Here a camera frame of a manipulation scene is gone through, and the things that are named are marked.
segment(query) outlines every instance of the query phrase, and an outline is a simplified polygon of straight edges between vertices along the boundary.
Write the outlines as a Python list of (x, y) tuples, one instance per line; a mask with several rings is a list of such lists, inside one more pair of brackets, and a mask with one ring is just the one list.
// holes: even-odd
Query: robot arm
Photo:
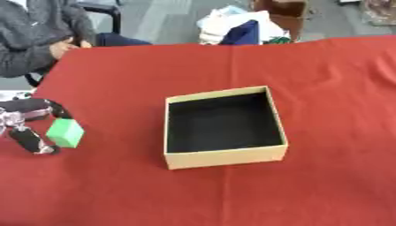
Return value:
[(37, 132), (25, 126), (25, 122), (41, 120), (52, 115), (72, 119), (72, 115), (60, 104), (46, 99), (25, 99), (0, 102), (0, 135), (11, 128), (10, 136), (33, 154), (54, 154), (57, 146), (48, 146)]

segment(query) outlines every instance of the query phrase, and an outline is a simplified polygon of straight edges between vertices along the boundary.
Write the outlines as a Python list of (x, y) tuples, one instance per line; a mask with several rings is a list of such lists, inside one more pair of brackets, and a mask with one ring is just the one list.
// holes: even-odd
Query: gray floor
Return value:
[[(114, 4), (113, 0), (86, 0)], [(234, 4), (248, 9), (249, 0), (124, 0), (122, 34), (155, 44), (197, 42), (195, 22), (211, 9)], [(396, 28), (362, 23), (357, 5), (339, 6), (335, 0), (311, 0), (301, 41), (327, 37), (395, 34)], [(110, 31), (110, 18), (91, 14), (98, 32)], [(28, 89), (24, 79), (0, 79), (0, 90)]]

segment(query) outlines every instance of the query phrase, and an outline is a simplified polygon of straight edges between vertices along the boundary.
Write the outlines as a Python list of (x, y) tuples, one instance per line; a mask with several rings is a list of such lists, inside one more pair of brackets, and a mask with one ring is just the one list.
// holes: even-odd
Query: gray jacket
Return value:
[(0, 0), (0, 77), (13, 78), (51, 67), (50, 45), (71, 36), (95, 44), (92, 23), (76, 0)]

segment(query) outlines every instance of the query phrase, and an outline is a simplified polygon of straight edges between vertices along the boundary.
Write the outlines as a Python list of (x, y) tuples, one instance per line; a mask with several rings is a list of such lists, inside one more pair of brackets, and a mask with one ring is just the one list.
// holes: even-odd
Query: red tablecloth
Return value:
[[(48, 157), (0, 139), (0, 225), (396, 225), (395, 43), (75, 50), (37, 97), (87, 134)], [(166, 169), (165, 97), (261, 85), (290, 141), (282, 162)]]

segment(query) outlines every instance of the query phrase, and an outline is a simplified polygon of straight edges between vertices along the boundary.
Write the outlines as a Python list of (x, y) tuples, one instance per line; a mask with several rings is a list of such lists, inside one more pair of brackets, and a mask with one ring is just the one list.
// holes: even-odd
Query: green block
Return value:
[(59, 118), (54, 121), (50, 129), (47, 131), (47, 137), (60, 147), (76, 148), (84, 130), (73, 119)]

